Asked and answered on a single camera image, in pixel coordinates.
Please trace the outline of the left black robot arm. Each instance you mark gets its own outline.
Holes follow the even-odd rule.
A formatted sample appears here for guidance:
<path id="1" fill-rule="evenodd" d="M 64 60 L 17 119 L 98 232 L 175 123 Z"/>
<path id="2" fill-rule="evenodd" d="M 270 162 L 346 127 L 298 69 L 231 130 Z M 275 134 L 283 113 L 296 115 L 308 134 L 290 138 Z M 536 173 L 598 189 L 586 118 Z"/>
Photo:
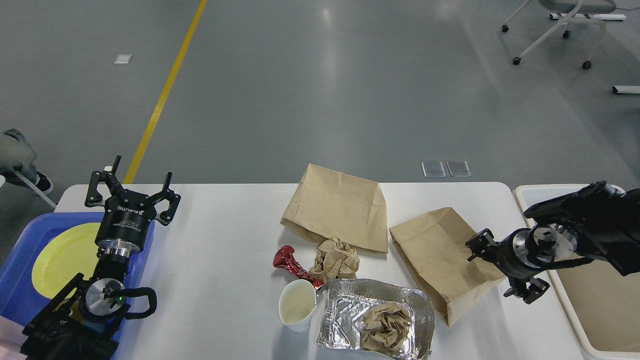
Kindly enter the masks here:
<path id="1" fill-rule="evenodd" d="M 123 321 L 139 320 L 157 310 L 150 287 L 126 287 L 132 255 L 141 253 L 154 221 L 173 221 L 181 196 L 170 188 L 168 172 L 155 194 L 126 189 L 116 172 L 117 155 L 109 169 L 96 170 L 87 185 L 86 207 L 103 207 L 94 243 L 97 264 L 85 279 L 77 273 L 38 312 L 22 333 L 20 352 L 28 360 L 109 360 L 118 349 L 114 339 Z"/>

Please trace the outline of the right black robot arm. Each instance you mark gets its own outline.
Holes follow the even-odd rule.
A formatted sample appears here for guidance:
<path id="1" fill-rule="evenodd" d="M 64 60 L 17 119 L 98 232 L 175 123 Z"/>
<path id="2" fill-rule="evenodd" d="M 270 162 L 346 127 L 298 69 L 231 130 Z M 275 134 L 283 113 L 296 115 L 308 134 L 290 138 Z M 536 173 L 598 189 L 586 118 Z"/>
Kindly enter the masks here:
<path id="1" fill-rule="evenodd" d="M 608 262 L 622 276 L 640 269 L 639 190 L 621 192 L 606 181 L 535 203 L 524 213 L 534 221 L 496 240 L 489 228 L 466 242 L 468 261 L 493 264 L 509 281 L 503 294 L 526 304 L 539 299 L 550 284 L 544 271 L 576 268 L 595 260 Z"/>

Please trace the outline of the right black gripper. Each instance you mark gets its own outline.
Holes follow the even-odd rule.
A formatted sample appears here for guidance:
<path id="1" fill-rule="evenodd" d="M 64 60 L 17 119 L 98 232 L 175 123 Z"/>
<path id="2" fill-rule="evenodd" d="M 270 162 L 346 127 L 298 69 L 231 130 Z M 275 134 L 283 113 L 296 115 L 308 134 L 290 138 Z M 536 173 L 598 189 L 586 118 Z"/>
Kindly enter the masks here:
<path id="1" fill-rule="evenodd" d="M 476 258 L 496 262 L 496 267 L 508 277 L 510 284 L 503 296 L 515 296 L 527 305 L 550 289 L 547 281 L 533 277 L 543 269 L 528 259 L 530 249 L 527 240 L 531 233 L 531 228 L 517 228 L 507 237 L 496 240 L 493 232 L 484 228 L 465 242 L 465 246 L 471 251 L 467 262 Z"/>

